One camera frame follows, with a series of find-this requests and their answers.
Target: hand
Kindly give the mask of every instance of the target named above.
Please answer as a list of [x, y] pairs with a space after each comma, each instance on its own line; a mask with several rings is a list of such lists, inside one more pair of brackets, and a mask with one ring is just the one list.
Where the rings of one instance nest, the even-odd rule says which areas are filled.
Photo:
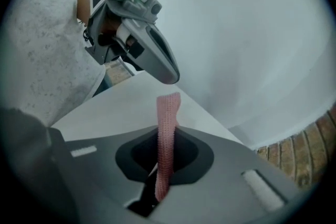
[[120, 25], [121, 18], [117, 15], [114, 15], [112, 17], [105, 17], [100, 32], [103, 34], [116, 34]]

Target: white wall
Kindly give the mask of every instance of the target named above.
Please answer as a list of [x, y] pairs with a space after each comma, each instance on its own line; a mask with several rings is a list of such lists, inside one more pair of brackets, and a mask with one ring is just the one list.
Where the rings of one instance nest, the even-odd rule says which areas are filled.
[[333, 62], [318, 63], [334, 28], [324, 0], [159, 1], [179, 87], [246, 145], [285, 138], [334, 101], [336, 83], [312, 72], [336, 75]]

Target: white speckled shirt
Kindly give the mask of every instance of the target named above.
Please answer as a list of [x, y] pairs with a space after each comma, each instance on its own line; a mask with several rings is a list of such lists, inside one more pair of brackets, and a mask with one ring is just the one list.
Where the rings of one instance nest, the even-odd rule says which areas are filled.
[[20, 109], [51, 126], [93, 96], [106, 69], [84, 49], [77, 0], [13, 0], [4, 28], [33, 67]]

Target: pink knitted sock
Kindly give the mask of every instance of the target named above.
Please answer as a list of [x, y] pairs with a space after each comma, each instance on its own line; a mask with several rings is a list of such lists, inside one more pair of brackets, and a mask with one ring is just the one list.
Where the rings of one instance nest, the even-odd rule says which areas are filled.
[[162, 201], [169, 190], [169, 179], [173, 174], [174, 132], [178, 125], [176, 114], [181, 104], [179, 92], [160, 96], [156, 100], [158, 109], [159, 133], [157, 149], [157, 171], [155, 197]]

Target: white table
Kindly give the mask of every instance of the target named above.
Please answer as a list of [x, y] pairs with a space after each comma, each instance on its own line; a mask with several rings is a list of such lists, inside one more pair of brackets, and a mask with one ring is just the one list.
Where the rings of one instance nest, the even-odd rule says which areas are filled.
[[175, 85], [164, 85], [142, 72], [77, 107], [53, 125], [66, 141], [117, 135], [157, 125], [156, 97], [181, 93], [180, 126], [241, 143]]

